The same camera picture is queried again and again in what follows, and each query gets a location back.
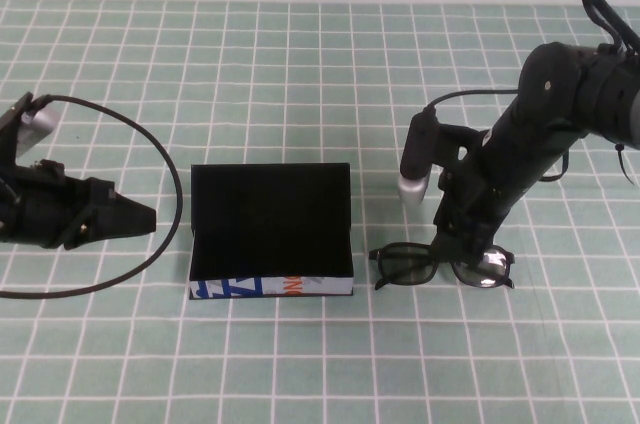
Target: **box lid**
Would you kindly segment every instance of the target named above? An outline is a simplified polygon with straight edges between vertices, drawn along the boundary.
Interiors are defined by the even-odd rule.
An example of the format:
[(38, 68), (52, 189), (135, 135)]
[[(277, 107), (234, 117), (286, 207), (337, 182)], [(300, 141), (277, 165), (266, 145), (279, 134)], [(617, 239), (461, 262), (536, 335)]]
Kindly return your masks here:
[(349, 164), (191, 167), (195, 234), (351, 227)]
[(190, 280), (353, 277), (349, 164), (194, 165)]

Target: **printed label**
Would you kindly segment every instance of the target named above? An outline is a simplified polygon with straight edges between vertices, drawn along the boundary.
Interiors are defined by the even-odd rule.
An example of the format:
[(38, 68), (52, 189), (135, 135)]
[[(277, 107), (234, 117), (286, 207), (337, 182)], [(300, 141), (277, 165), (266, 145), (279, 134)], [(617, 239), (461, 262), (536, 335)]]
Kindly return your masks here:
[(348, 295), (353, 290), (352, 277), (253, 277), (192, 281), (195, 299), (258, 297), (266, 295), (331, 294)]

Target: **green grid mat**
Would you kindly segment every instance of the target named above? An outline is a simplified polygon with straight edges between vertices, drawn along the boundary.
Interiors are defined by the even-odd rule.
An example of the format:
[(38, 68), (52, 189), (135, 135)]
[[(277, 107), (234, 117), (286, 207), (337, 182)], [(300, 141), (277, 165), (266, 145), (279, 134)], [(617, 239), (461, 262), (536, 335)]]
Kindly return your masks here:
[[(640, 27), (640, 9), (621, 12)], [(353, 297), (188, 301), (187, 194), (180, 231), (142, 276), (91, 296), (2, 302), (0, 416), (637, 423), (640, 194), (604, 140), (578, 143), (568, 174), (531, 189), (501, 229), (515, 290), (464, 287), (442, 266), (428, 285), (374, 292), (365, 260), (433, 236), (436, 186), (407, 210), (395, 189), (408, 123), (428, 99), (513, 87), (542, 42), (603, 38), (579, 7), (0, 1), (0, 104), (70, 94), (135, 118), (168, 147), (187, 193), (192, 163), (349, 162), (356, 271)], [(486, 128), (509, 102), (469, 97), (438, 112)], [(49, 157), (120, 183), (158, 209), (159, 232), (68, 253), (4, 245), (5, 289), (114, 277), (172, 218), (170, 176), (143, 138), (56, 106), (62, 124), (24, 163)], [(637, 178), (640, 153), (625, 161)]]

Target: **cable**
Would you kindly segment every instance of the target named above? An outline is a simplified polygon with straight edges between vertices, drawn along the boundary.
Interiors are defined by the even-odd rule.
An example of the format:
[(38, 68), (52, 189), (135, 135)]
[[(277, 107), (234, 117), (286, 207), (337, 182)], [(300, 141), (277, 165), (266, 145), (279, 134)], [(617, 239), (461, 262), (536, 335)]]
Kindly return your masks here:
[[(440, 104), (442, 101), (446, 101), (447, 99), (452, 99), (454, 97), (460, 97), (460, 96), (473, 96), (478, 94), (486, 95), (486, 94), (517, 94), (517, 93), (518, 93), (517, 89), (469, 89), (467, 91), (456, 91), (456, 92), (450, 92), (449, 94), (445, 94), (444, 96), (435, 98), (433, 101), (427, 104), (426, 108), (436, 107), (436, 105)], [(618, 153), (618, 158), (620, 159), (620, 164), (622, 165), (622, 154)], [(557, 174), (555, 176), (548, 176), (548, 177), (542, 176), (540, 178), (540, 182), (557, 181), (558, 179), (560, 179), (562, 176), (565, 175), (565, 173), (567, 172), (567, 169), (569, 169), (569, 151), (565, 152), (562, 156), (562, 171), (560, 172), (560, 174)], [(627, 173), (624, 170), (624, 166), (622, 167), (622, 171), (624, 172), (624, 175), (627, 176)]]
[(477, 94), (517, 94), (517, 89), (469, 89), (467, 91), (456, 91), (450, 92), (449, 94), (445, 94), (444, 96), (440, 96), (435, 98), (427, 107), (435, 107), (437, 104), (440, 104), (442, 101), (446, 101), (447, 99), (452, 99), (454, 97), (460, 96), (472, 96)]
[(171, 173), (171, 176), (173, 177), (173, 183), (174, 183), (175, 188), (176, 188), (176, 213), (175, 213), (175, 216), (173, 218), (173, 223), (171, 224), (171, 228), (169, 229), (169, 233), (167, 234), (167, 237), (164, 238), (164, 241), (162, 241), (160, 246), (158, 246), (158, 249), (156, 249), (156, 251), (146, 261), (144, 261), (142, 264), (140, 264), (138, 267), (130, 270), (129, 272), (126, 272), (125, 274), (122, 274), (119, 277), (115, 277), (113, 279), (110, 279), (108, 281), (104, 281), (104, 282), (95, 284), (93, 286), (82, 287), (82, 288), (79, 288), (79, 289), (71, 289), (71, 290), (68, 290), (68, 291), (14, 292), (14, 291), (1, 291), (0, 290), (0, 298), (7, 298), (7, 299), (59, 299), (59, 298), (62, 298), (62, 297), (73, 297), (73, 296), (81, 296), (81, 295), (84, 295), (84, 294), (90, 294), (92, 292), (101, 291), (103, 289), (107, 289), (108, 287), (115, 286), (116, 284), (120, 284), (121, 282), (124, 282), (127, 279), (131, 279), (136, 274), (139, 274), (142, 271), (144, 271), (147, 267), (149, 267), (151, 264), (153, 264), (162, 255), (162, 253), (165, 251), (165, 249), (171, 243), (171, 240), (173, 239), (173, 236), (175, 236), (175, 234), (176, 234), (176, 232), (178, 230), (178, 226), (180, 224), (180, 218), (182, 217), (182, 208), (183, 208), (184, 203), (183, 203), (183, 197), (182, 197), (182, 184), (180, 183), (180, 176), (178, 175), (178, 171), (176, 169), (176, 166), (173, 163), (173, 161), (171, 160), (171, 157), (169, 156), (167, 151), (164, 149), (164, 147), (162, 147), (162, 144), (160, 144), (160, 142), (149, 131), (147, 131), (144, 127), (142, 127), (137, 122), (132, 121), (131, 119), (129, 119), (128, 117), (123, 116), (122, 114), (119, 114), (119, 113), (117, 113), (115, 111), (112, 111), (111, 109), (108, 109), (106, 107), (99, 106), (98, 104), (94, 104), (92, 102), (85, 101), (84, 99), (79, 99), (77, 97), (46, 95), (46, 96), (41, 96), (38, 99), (36, 99), (34, 101), (34, 105), (36, 107), (38, 107), (38, 108), (42, 108), (42, 107), (50, 104), (53, 101), (61, 101), (61, 102), (68, 102), (68, 103), (71, 103), (71, 104), (77, 104), (79, 106), (88, 107), (89, 109), (93, 109), (95, 111), (102, 112), (103, 114), (111, 116), (114, 119), (117, 119), (120, 122), (123, 122), (124, 124), (128, 125), (129, 127), (132, 127), (133, 129), (138, 131), (140, 134), (142, 134), (144, 137), (146, 137), (151, 142), (151, 144), (153, 144), (153, 146), (158, 150), (158, 152), (160, 153), (160, 155), (162, 156), (164, 161), (167, 163), (167, 166), (169, 167), (169, 172)]

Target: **black cable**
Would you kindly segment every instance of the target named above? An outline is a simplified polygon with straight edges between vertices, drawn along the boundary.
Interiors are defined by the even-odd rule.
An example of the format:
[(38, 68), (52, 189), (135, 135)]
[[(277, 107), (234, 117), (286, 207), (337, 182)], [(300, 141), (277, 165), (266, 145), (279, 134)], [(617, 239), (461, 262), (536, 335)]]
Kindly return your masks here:
[(171, 224), (171, 228), (169, 229), (169, 233), (167, 237), (164, 238), (164, 241), (158, 246), (158, 249), (142, 264), (138, 267), (130, 270), (129, 272), (122, 274), (119, 277), (115, 277), (105, 282), (101, 282), (99, 284), (95, 284), (93, 286), (82, 287), (79, 289), (71, 289), (68, 291), (53, 291), (53, 292), (14, 292), (14, 291), (1, 291), (0, 290), (0, 298), (8, 298), (8, 299), (59, 299), (61, 297), (73, 297), (73, 296), (81, 296), (83, 294), (90, 294), (92, 292), (101, 291), (108, 287), (115, 286), (116, 284), (120, 284), (121, 282), (126, 281), (127, 279), (131, 279), (136, 274), (141, 273), (151, 264), (153, 264), (165, 251), (167, 246), (171, 243), (173, 236), (176, 234), (178, 230), (178, 226), (180, 224), (180, 218), (182, 217), (182, 208), (183, 208), (183, 197), (182, 197), (182, 184), (180, 183), (180, 176), (178, 175), (178, 171), (176, 170), (176, 166), (171, 160), (171, 157), (167, 153), (167, 151), (162, 147), (162, 144), (153, 137), (153, 135), (147, 131), (144, 127), (138, 124), (135, 121), (132, 121), (128, 117), (123, 116), (111, 109), (108, 109), (103, 106), (99, 106), (98, 104), (94, 104), (89, 101), (85, 101), (84, 99), (79, 99), (77, 97), (69, 97), (69, 96), (54, 96), (54, 95), (46, 95), (42, 96), (36, 101), (37, 107), (42, 108), (53, 101), (61, 101), (61, 102), (69, 102), (71, 104), (77, 104), (79, 106), (88, 107), (89, 109), (93, 109), (98, 112), (102, 112), (108, 116), (113, 117), (114, 119), (119, 120), (120, 122), (125, 123), (126, 125), (132, 127), (144, 137), (146, 137), (151, 144), (158, 150), (162, 158), (167, 163), (169, 167), (169, 172), (171, 172), (171, 176), (173, 177), (173, 183), (176, 188), (176, 214), (173, 218), (173, 223)]
[(435, 107), (437, 104), (442, 101), (446, 101), (447, 99), (452, 99), (454, 97), (460, 96), (472, 96), (477, 94), (517, 94), (517, 89), (469, 89), (467, 91), (456, 91), (450, 92), (449, 94), (445, 94), (444, 96), (440, 96), (435, 98), (427, 107)]

